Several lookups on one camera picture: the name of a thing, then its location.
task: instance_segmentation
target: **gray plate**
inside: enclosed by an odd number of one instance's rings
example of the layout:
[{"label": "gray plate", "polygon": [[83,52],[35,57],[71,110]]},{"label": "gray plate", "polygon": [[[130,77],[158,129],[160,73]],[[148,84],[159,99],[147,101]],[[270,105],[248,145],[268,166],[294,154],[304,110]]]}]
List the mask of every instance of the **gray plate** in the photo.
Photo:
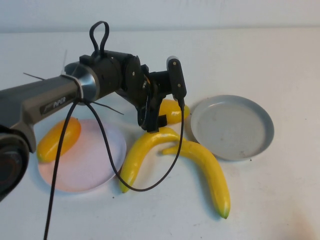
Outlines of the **gray plate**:
[{"label": "gray plate", "polygon": [[231,161],[262,153],[275,134],[274,124],[261,106],[234,95],[202,101],[192,113],[191,130],[217,158]]}]

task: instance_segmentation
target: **yellow banana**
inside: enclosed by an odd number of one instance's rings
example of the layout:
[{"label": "yellow banana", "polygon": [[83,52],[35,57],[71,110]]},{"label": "yellow banana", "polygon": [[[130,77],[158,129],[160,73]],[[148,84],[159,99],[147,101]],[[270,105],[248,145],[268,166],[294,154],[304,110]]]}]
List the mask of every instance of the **yellow banana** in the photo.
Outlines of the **yellow banana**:
[{"label": "yellow banana", "polygon": [[[164,149],[163,154],[176,154],[178,146]],[[224,173],[215,156],[204,146],[192,141],[182,143],[180,155],[192,159],[203,171],[211,193],[213,205],[219,215],[226,219],[230,212],[230,194]]]},{"label": "yellow banana", "polygon": [[[190,109],[187,105],[184,106],[184,119],[190,114]],[[166,115],[166,121],[170,124],[181,122],[181,109],[177,101],[171,99],[163,99],[160,105],[159,116]]]},{"label": "yellow banana", "polygon": [[[122,165],[120,176],[126,183],[132,186],[136,180],[140,166],[150,149],[158,144],[179,140],[180,135],[169,127],[161,127],[159,128],[159,132],[145,133],[133,144],[128,152]],[[122,182],[120,182],[120,188],[123,193],[129,190]]]}]

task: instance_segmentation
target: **toy banana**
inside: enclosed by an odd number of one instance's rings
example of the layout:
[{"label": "toy banana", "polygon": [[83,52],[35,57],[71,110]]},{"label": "toy banana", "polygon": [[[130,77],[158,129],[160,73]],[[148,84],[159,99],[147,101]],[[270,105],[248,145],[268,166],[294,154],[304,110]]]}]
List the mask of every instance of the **toy banana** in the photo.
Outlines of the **toy banana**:
[{"label": "toy banana", "polygon": [[[132,186],[136,180],[140,166],[150,149],[158,144],[179,140],[180,135],[169,127],[161,127],[159,128],[159,132],[145,133],[134,143],[128,152],[122,165],[120,176],[126,183]],[[123,193],[129,190],[122,182],[120,182],[120,188]]]},{"label": "toy banana", "polygon": [[[49,163],[56,160],[58,144],[65,120],[58,122],[39,142],[36,155],[41,163]],[[63,138],[61,155],[67,152],[78,140],[81,133],[81,124],[78,119],[71,117]]]},{"label": "toy banana", "polygon": [[[163,154],[176,154],[178,146],[164,149]],[[181,156],[192,159],[203,171],[211,193],[213,205],[219,215],[226,219],[230,212],[230,195],[224,173],[215,156],[204,146],[192,141],[184,141]]]},{"label": "toy banana", "polygon": [[[190,114],[190,109],[187,105],[184,106],[184,119]],[[181,109],[177,101],[163,99],[160,105],[159,116],[166,115],[167,124],[177,124],[181,122]]]}]

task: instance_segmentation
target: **white tabletop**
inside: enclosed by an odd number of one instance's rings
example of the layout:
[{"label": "white tabletop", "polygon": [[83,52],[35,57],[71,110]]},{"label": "white tabletop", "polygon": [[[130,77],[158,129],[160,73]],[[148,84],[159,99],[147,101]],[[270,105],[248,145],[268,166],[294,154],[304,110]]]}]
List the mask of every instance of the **white tabletop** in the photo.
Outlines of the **white tabletop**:
[{"label": "white tabletop", "polygon": [[[228,219],[215,213],[202,173],[180,157],[169,177],[148,192],[122,194],[113,179],[89,193],[57,193],[49,239],[319,239],[319,43],[320,28],[111,32],[106,49],[138,55],[150,71],[165,70],[168,56],[179,57],[192,109],[221,94],[255,101],[270,114],[274,139],[252,161],[219,161],[231,197]],[[67,63],[91,54],[89,33],[0,34],[0,88],[36,81],[22,72],[58,76],[66,49]],[[120,127],[130,148],[143,133],[134,107],[115,93],[99,102],[125,114],[95,107]],[[37,141],[67,111],[35,125]],[[74,116],[93,117],[83,106]],[[156,154],[163,147],[147,156],[135,187],[150,186],[168,169],[173,157]],[[42,239],[49,192],[32,154],[23,180],[0,203],[1,239]]]}]

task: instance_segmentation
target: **yellow pepper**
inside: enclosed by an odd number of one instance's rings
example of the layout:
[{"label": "yellow pepper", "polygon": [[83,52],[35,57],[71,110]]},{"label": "yellow pepper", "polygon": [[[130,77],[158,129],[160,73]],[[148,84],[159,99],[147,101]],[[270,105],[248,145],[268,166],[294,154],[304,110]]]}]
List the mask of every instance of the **yellow pepper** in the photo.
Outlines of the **yellow pepper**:
[{"label": "yellow pepper", "polygon": [[[159,128],[159,132],[145,133],[133,144],[128,152],[122,165],[121,178],[129,186],[132,186],[136,180],[140,166],[150,149],[159,144],[179,140],[180,135],[169,127],[161,127]],[[120,182],[120,188],[123,193],[129,190],[122,182]]]},{"label": "yellow pepper", "polygon": [[[184,106],[184,119],[190,114],[190,109],[187,105]],[[166,115],[167,123],[177,124],[181,122],[181,109],[178,102],[170,99],[163,99],[160,105],[159,116]]]},{"label": "yellow pepper", "polygon": [[[39,162],[49,163],[56,160],[59,139],[64,123],[65,120],[58,122],[39,142],[36,149],[36,155]],[[77,142],[80,133],[80,122],[76,118],[71,117],[63,138],[61,156]]]}]

